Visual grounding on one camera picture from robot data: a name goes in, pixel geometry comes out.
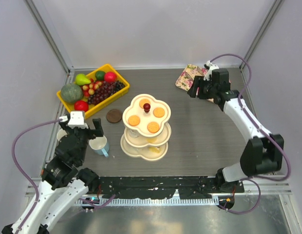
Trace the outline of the cream three-tier cake stand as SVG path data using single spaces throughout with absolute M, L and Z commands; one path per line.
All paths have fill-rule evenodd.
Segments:
M 145 104 L 143 109 L 139 106 L 139 101 L 143 98 L 150 100 L 150 104 Z M 157 118 L 153 115 L 153 110 L 156 107 L 162 107 L 165 110 L 165 115 L 161 118 Z M 131 126 L 128 124 L 128 118 L 132 115 L 138 115 L 141 119 L 140 124 L 137 126 Z M 121 137 L 121 149 L 123 152 L 135 158 L 142 158 L 147 161 L 157 161 L 162 159 L 168 151 L 168 141 L 171 137 L 172 130 L 169 125 L 169 119 L 171 117 L 171 109 L 169 105 L 154 98 L 149 94 L 140 94 L 135 96 L 130 105 L 124 110 L 122 114 L 122 120 L 125 125 L 125 130 Z M 147 130 L 147 124 L 150 122 L 157 122 L 160 129 L 156 133 L 150 133 Z M 137 138 L 132 138 L 129 135 L 129 130 L 135 130 L 140 135 Z M 155 143 L 147 142 L 147 138 L 156 137 Z M 148 150 L 149 147 L 160 147 L 161 153 L 154 154 Z

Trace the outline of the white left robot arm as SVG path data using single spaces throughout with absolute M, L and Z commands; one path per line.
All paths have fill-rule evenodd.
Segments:
M 78 170 L 85 160 L 89 140 L 103 136 L 101 119 L 93 120 L 90 129 L 81 118 L 76 124 L 71 115 L 57 120 L 66 132 L 36 185 L 35 195 L 21 217 L 3 228 L 3 234 L 47 234 L 63 214 L 84 194 L 99 189 L 99 176 L 89 168 Z

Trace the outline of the black white mug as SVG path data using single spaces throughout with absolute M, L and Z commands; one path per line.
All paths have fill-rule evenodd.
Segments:
M 59 129 L 59 131 L 57 132 L 57 136 L 56 136 L 57 141 L 60 141 L 61 138 L 63 138 L 66 135 L 67 135 L 67 132 L 65 130 Z

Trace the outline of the yellow swiss roll cake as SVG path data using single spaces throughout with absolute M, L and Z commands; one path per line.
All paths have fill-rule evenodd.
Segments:
M 160 154 L 161 148 L 160 147 L 149 147 L 148 150 L 154 154 Z

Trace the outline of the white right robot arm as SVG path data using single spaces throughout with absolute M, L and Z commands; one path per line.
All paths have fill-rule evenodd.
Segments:
M 195 76 L 188 90 L 191 98 L 212 99 L 235 123 L 246 146 L 239 162 L 216 173 L 215 186 L 221 192 L 244 178 L 277 172 L 282 167 L 284 139 L 261 125 L 247 107 L 239 91 L 231 89 L 227 69 L 215 69 L 206 76 Z

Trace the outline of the metal serving tongs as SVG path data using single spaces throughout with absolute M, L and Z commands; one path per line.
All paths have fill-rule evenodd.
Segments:
M 186 67 L 185 68 L 185 77 L 188 80 L 193 81 L 195 76 L 204 76 L 204 73 L 202 72 L 200 67 Z

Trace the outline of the blue white mug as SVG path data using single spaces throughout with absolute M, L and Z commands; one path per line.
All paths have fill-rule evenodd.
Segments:
M 110 145 L 106 136 L 96 137 L 95 139 L 89 140 L 89 146 L 98 155 L 109 157 Z

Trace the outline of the yellow dome cake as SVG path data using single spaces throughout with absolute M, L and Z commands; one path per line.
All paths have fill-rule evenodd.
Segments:
M 146 140 L 149 143 L 155 143 L 157 141 L 157 138 L 156 137 L 152 137 L 152 138 L 147 138 Z

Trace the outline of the floral serving tray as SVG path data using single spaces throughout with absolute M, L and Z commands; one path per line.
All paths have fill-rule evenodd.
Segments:
M 210 62 L 207 62 L 204 68 L 187 65 L 175 85 L 185 90 L 192 98 L 209 100 L 220 107 L 238 95 L 236 91 L 231 90 L 228 70 Z

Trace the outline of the orange biscuit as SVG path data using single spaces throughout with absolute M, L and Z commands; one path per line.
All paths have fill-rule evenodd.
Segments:
M 150 100 L 147 98 L 143 98 L 139 101 L 139 106 L 143 109 L 145 104 L 150 104 Z
M 150 132 L 150 133 L 156 133 L 158 132 L 160 129 L 160 126 L 157 122 L 150 122 L 147 124 L 147 130 Z
M 165 110 L 162 107 L 156 107 L 153 110 L 153 115 L 157 118 L 161 118 L 165 115 Z
M 137 126 L 140 124 L 140 117 L 138 115 L 132 115 L 128 118 L 128 124 L 131 126 Z

